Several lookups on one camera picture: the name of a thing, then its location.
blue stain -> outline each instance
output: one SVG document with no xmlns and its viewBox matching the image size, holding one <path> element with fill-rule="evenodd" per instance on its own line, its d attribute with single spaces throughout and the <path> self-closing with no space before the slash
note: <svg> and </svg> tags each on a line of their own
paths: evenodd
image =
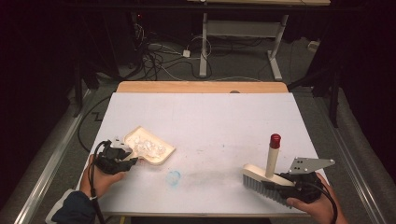
<svg viewBox="0 0 396 224">
<path fill-rule="evenodd" d="M 176 186 L 180 178 L 181 174 L 178 171 L 171 171 L 166 176 L 166 183 L 168 183 L 170 186 Z"/>
</svg>

brush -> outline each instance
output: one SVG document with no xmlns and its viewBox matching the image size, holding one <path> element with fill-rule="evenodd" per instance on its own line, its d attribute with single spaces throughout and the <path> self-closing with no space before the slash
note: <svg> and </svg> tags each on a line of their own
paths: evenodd
<svg viewBox="0 0 396 224">
<path fill-rule="evenodd" d="M 280 139 L 281 137 L 277 133 L 271 135 L 265 170 L 253 164 L 244 165 L 242 169 L 243 183 L 246 187 L 257 191 L 263 196 L 288 206 L 286 199 L 280 196 L 278 187 L 294 188 L 295 185 L 288 179 L 274 174 L 277 154 L 280 149 Z"/>
</svg>

brush bristles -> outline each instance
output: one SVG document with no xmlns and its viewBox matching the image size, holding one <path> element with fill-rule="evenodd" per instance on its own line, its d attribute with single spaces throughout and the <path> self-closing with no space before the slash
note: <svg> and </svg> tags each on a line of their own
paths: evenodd
<svg viewBox="0 0 396 224">
<path fill-rule="evenodd" d="M 281 203 L 283 205 L 286 205 L 287 207 L 290 207 L 288 204 L 286 204 L 286 200 L 281 198 L 277 190 L 275 189 L 266 189 L 264 187 L 264 184 L 260 181 L 257 181 L 247 175 L 243 175 L 244 177 L 244 185 L 250 189 L 253 189 L 257 191 L 258 193 L 262 194 L 263 196 L 270 198 L 277 203 Z"/>
</svg>

red cap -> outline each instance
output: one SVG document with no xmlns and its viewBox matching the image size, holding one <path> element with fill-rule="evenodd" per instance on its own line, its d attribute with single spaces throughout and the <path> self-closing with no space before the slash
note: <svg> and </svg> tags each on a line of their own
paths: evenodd
<svg viewBox="0 0 396 224">
<path fill-rule="evenodd" d="M 270 147 L 274 148 L 274 149 L 280 148 L 280 135 L 279 134 L 274 133 L 271 135 Z"/>
</svg>

table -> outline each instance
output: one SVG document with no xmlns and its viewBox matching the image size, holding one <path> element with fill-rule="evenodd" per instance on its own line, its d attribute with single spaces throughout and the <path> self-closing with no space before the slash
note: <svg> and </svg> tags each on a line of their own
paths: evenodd
<svg viewBox="0 0 396 224">
<path fill-rule="evenodd" d="M 192 2 L 204 2 L 222 4 L 251 4 L 251 5 L 282 5 L 282 6 L 306 6 L 318 7 L 328 6 L 330 0 L 189 0 Z M 202 49 L 200 61 L 200 77 L 206 77 L 207 56 L 207 36 L 208 35 L 232 35 L 251 37 L 274 37 L 274 47 L 267 51 L 267 56 L 273 75 L 276 81 L 282 80 L 282 75 L 276 61 L 277 50 L 282 40 L 283 32 L 286 28 L 289 15 L 283 15 L 279 22 L 258 22 L 258 21 L 214 21 L 207 18 L 207 13 L 203 17 Z"/>
<path fill-rule="evenodd" d="M 287 172 L 295 157 L 318 157 L 283 83 L 122 82 L 92 152 L 137 126 L 176 151 L 162 165 L 133 166 L 99 200 L 105 215 L 307 216 L 245 188 L 240 173 L 245 163 L 265 167 L 272 133 L 282 136 L 276 173 Z"/>
</svg>

